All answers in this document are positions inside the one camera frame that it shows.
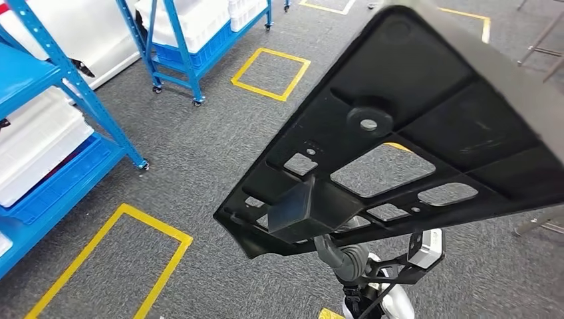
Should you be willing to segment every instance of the screw hole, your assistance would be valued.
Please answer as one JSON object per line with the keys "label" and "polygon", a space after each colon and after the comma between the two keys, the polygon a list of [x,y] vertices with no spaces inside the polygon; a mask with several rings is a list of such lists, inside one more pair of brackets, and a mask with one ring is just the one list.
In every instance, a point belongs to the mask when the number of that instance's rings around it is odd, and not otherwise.
{"label": "screw hole", "polygon": [[373,131],[378,127],[378,124],[374,120],[365,119],[360,121],[360,127],[365,131]]}

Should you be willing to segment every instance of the black plastic panel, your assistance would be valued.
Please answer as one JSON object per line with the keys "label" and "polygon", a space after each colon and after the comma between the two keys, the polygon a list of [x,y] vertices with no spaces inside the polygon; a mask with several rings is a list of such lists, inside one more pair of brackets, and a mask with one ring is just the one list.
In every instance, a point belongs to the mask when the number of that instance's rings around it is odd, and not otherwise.
{"label": "black plastic panel", "polygon": [[[440,15],[429,17],[442,23]],[[350,44],[214,214],[249,258],[312,251],[311,238],[320,233],[331,233],[342,246],[564,202],[561,162],[497,83],[464,58],[461,50],[471,47],[454,49],[444,35],[458,36],[448,27],[440,34],[417,10],[392,6]],[[497,53],[484,57],[492,65],[496,59],[507,63]],[[362,128],[363,120],[377,127]],[[405,146],[435,171],[372,197],[331,180],[385,142]],[[284,168],[296,153],[317,166],[305,175]],[[478,194],[449,205],[418,198],[447,183]],[[249,196],[265,204],[246,205]],[[366,212],[384,204],[407,215],[382,220]],[[271,229],[256,222],[267,213]],[[355,215],[370,224],[336,232]]]}

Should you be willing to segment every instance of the gray carpet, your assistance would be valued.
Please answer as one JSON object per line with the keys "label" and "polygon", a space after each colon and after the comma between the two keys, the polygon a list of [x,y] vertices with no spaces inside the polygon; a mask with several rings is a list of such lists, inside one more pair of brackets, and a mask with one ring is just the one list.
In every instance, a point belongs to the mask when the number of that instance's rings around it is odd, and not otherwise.
{"label": "gray carpet", "polygon": [[[343,1],[317,1],[342,6]],[[439,5],[492,18],[491,44],[511,58],[525,48],[562,4],[529,0],[441,0]],[[315,85],[347,38],[367,19],[356,0],[348,15],[301,6],[288,14],[274,1],[270,33],[252,29],[202,81],[207,102],[192,107],[190,93],[166,85],[155,95],[137,62],[100,88],[111,110],[152,168],[140,175],[124,160],[96,186],[7,276],[0,281],[0,317],[22,318],[56,281],[121,203],[191,235],[194,242],[154,303],[148,318],[317,318],[322,308],[340,312],[341,288],[314,254],[247,260],[212,213],[260,154],[300,100]],[[456,19],[480,36],[480,24]],[[547,47],[564,49],[562,27]],[[287,102],[231,84],[231,77],[259,47],[310,60]],[[539,76],[553,59],[536,54],[527,63]],[[248,84],[273,92],[295,74],[293,64],[264,57],[249,69]],[[261,70],[272,64],[277,70]],[[549,85],[564,87],[557,74]],[[365,164],[397,158],[384,150]],[[425,173],[415,159],[373,169],[384,186]],[[358,174],[340,174],[356,184]],[[415,286],[407,286],[418,318],[564,318],[564,237],[542,229],[522,238],[512,229],[530,212],[451,227],[445,261]],[[131,318],[176,247],[175,241],[133,219],[116,224],[40,318]],[[381,257],[405,250],[407,238],[371,243]]]}

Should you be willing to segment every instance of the black cable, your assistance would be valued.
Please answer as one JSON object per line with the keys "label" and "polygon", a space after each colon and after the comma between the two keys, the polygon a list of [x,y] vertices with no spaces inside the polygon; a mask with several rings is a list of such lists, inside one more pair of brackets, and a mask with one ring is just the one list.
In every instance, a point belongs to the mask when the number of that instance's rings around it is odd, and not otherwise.
{"label": "black cable", "polygon": [[379,303],[382,302],[382,300],[384,299],[384,297],[394,288],[394,286],[396,286],[396,284],[390,284],[390,286],[388,286],[388,288],[384,289],[384,291],[382,291],[382,293],[380,294],[380,296],[378,296],[378,298],[376,298],[372,304],[370,304],[370,306],[368,306],[368,308],[360,315],[360,317],[358,317],[358,319],[364,319],[366,318],[366,316],[368,316],[370,314],[370,312],[372,311],[372,309],[376,308],[376,306],[378,306]]}

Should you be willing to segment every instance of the white robot part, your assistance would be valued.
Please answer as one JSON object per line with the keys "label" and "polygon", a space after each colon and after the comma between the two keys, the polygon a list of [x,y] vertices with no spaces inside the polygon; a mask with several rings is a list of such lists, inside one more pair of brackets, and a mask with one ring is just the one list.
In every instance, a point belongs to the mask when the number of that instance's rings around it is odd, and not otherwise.
{"label": "white robot part", "polygon": [[[373,253],[368,254],[368,257],[374,261],[380,261],[380,258]],[[388,277],[389,274],[386,269],[382,269],[384,276]],[[390,284],[369,284],[374,289],[377,289],[380,293],[389,287]],[[397,284],[390,290],[390,292],[384,296],[382,302],[380,303],[384,313],[389,319],[414,319],[415,311],[413,310],[413,305],[411,305],[411,300],[407,296],[407,293],[402,288],[401,285]],[[350,310],[345,305],[343,300],[343,314],[345,319],[354,319]]]}
{"label": "white robot part", "polygon": [[409,254],[408,262],[427,269],[439,260],[442,255],[442,230],[430,229],[424,231],[420,238],[417,238],[417,243],[421,247],[413,255]]}

